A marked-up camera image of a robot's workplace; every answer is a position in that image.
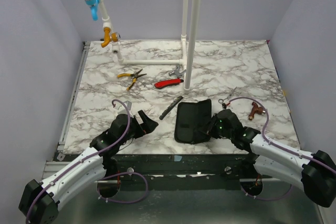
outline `cable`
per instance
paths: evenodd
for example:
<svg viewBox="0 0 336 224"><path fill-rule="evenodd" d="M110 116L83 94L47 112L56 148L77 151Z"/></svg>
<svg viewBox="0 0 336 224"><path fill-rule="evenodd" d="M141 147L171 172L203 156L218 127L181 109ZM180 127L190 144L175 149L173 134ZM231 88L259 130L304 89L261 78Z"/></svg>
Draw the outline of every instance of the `cable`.
<svg viewBox="0 0 336 224"><path fill-rule="evenodd" d="M134 140L134 138L132 138L131 142L128 145L126 145L125 147L121 148L119 151L122 151L123 149L127 148L128 146L130 146L133 143L133 140Z"/></svg>
<svg viewBox="0 0 336 224"><path fill-rule="evenodd" d="M251 195L251 194L248 194L248 193L245 191L245 189L243 189L242 186L241 186L240 188L241 188L241 190L245 193L245 195L246 195L247 197L250 197L250 198L253 198L253 199L257 199L257 200L261 200L261 201L276 201L276 200L281 200L281 199L283 199L283 198L286 198L286 197L291 193L291 191L293 190L293 185L290 185L288 191L287 191L284 195L282 195L282 196L280 196L280 197L277 197L277 198L270 198L270 199L266 199L266 198L261 198L261 197L253 196L253 195Z"/></svg>
<svg viewBox="0 0 336 224"><path fill-rule="evenodd" d="M287 149L287 148L285 148L285 147L283 147L283 146L281 146L281 145L278 145L277 143L274 143L273 141L270 141L270 140L267 138L267 136L265 135L265 130L266 130L267 124L268 124L268 122L269 122L269 114L268 114L267 109L266 109L266 108L265 108L259 101L255 100L255 99L253 99L253 98L250 98L250 97L236 97L236 98L233 98L233 99L229 100L229 102L231 103L231 102L233 102L233 101L235 101L235 100L239 100L239 99L248 99L248 100L254 101L254 102L258 103L258 104L265 110L265 112L266 112L266 123L265 123L264 127L262 127L262 132L261 132L261 134L262 134L262 137L265 139L265 141L266 141L267 143L269 143L269 144L271 144L271 145L273 145L273 146L275 146L275 147L277 147L277 148L279 148L279 149L281 149L281 150L283 150L283 151L285 151L285 152L288 152L288 153L290 153L290 154L293 154L293 155L295 155L295 156L300 157L300 154L299 154L299 153L294 152L294 151L292 151L292 150L289 150L289 149ZM306 155L301 155L301 157L303 157L303 158L305 158L305 159L308 159L308 160L310 160L310 161L313 161L313 162L315 162L315 163L317 163L317 164L323 166L325 169L328 169L329 171L331 171L332 173L334 173L334 174L336 175L336 170L334 170L333 168L329 167L328 165L322 163L321 161L316 160L316 159L314 159L313 157L309 157L309 156L306 156Z"/></svg>
<svg viewBox="0 0 336 224"><path fill-rule="evenodd" d="M147 182L146 178L142 174L140 174L140 173L136 173L136 172L131 172L131 173L124 172L124 173L114 174L114 175L111 175L111 176L108 176L108 177L105 177L105 178L102 178L102 179L109 179L109 178L117 177L117 176L120 176L120 175L131 175L131 174L140 176L143 179L143 181L145 182L145 186L146 186L145 193L139 199L132 200L132 201L120 201L120 200L115 200L115 199L104 198L104 197L102 197L100 195L99 188L97 188L97 193L99 194L99 198L98 199L104 199L106 201L106 203L107 203L107 201L109 201L109 202L121 203L121 204L133 204L133 203L140 202L144 198L146 198L148 196L148 192L149 192L148 191L148 182Z"/></svg>
<svg viewBox="0 0 336 224"><path fill-rule="evenodd" d="M131 123L131 115L130 115L130 111L128 110L127 106L120 100L118 99L113 99L112 100L112 105L113 107L115 107L115 102L119 102L126 110L126 113L127 113L127 126L126 126L126 129L124 131L124 133L122 133L121 137L115 141L113 144L107 146L106 148L104 149L101 149L100 151L97 151L95 153L92 153L91 155L89 156L86 156L82 159L82 162L93 157L93 156L96 156L104 151L107 151L109 150L110 148L114 147L116 144L118 144L124 137L125 135L127 134L129 128L130 128L130 123ZM64 175L66 175L69 171L71 171L72 169L74 169L77 165L81 164L80 161L74 163L73 165L71 165L69 168L67 168L64 172L62 172L58 177L56 177L51 184L55 184L57 181L59 181ZM36 202L39 200L39 198L51 187L51 184L48 184L45 188L43 188L43 190L36 196L36 198L33 200L32 204L30 205L29 207L29 210L27 212L27 215L26 215L26 224L29 224L29 217L30 215L32 214L31 212L33 211L33 208L36 204Z"/></svg>

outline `black pouch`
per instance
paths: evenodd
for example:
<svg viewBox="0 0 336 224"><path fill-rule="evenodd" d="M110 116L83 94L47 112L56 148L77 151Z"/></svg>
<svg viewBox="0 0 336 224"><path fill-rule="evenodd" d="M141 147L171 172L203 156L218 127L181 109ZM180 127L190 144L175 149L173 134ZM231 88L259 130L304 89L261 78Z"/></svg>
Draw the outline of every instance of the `black pouch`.
<svg viewBox="0 0 336 224"><path fill-rule="evenodd" d="M203 133L206 123L211 120L211 100L201 102L180 102L177 106L175 140L179 143L198 144L210 140Z"/></svg>

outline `marble tabletop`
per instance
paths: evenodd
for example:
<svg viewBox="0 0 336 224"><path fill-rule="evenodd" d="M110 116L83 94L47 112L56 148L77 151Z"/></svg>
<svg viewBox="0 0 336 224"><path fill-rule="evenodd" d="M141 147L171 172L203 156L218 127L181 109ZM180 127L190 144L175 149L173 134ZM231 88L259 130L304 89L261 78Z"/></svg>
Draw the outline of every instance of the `marble tabletop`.
<svg viewBox="0 0 336 224"><path fill-rule="evenodd" d="M127 59L178 59L182 56L180 41L134 40L121 42L121 53ZM138 79L130 91L130 77L117 78L120 73L132 73L143 68L147 75ZM79 154L91 140L108 129L117 115L112 99L131 101L131 112L143 110L159 126L151 134L132 142L120 154L240 154L227 139L211 139L196 145L181 144L174 139L177 106L163 119L161 113L182 95L185 102L205 99L212 101L212 113L222 106L219 98L226 98L234 87L233 97L245 96L259 100L270 114L266 133L292 147L299 142L283 95L276 70L265 41L198 41L195 47L191 92L183 93L183 84L156 89L154 83L170 79L172 65L118 64L111 53L111 45L101 48L93 41L80 82L74 112L71 116L64 147L65 154ZM244 126L261 130L264 115L248 120L251 101L237 100L230 105Z"/></svg>

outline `black wire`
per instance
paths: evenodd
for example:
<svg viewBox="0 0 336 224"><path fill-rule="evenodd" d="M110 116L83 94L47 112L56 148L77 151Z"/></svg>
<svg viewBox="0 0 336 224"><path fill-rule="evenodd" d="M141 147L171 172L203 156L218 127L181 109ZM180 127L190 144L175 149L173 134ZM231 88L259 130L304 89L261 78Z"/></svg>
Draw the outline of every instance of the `black wire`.
<svg viewBox="0 0 336 224"><path fill-rule="evenodd" d="M133 140L134 140L134 138L132 138L132 141L131 141L128 145L126 145L124 148L120 149L119 151L122 151L122 150L125 149L126 147L130 146L130 145L133 143Z"/></svg>

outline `robotic arm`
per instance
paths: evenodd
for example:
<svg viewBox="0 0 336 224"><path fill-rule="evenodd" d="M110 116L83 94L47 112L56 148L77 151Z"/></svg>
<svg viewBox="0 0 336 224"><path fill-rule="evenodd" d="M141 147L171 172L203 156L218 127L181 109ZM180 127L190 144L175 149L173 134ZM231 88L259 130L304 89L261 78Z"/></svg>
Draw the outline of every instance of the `robotic arm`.
<svg viewBox="0 0 336 224"><path fill-rule="evenodd" d="M243 127L237 115L224 109L212 117L206 134L228 138L240 150L250 153L250 163L261 175L288 182L304 191L322 207L336 197L336 166L323 152L306 152L272 140L256 129Z"/></svg>
<svg viewBox="0 0 336 224"><path fill-rule="evenodd" d="M52 223L62 207L80 191L97 180L117 174L117 163L112 157L119 151L120 146L131 138L139 138L153 132L158 126L158 123L147 117L142 110L138 114L143 123L139 124L135 116L130 117L126 134L128 115L118 114L110 128L95 137L90 147L70 164L40 183L34 179L30 181L19 204L19 209L28 217L27 220L33 224Z"/></svg>

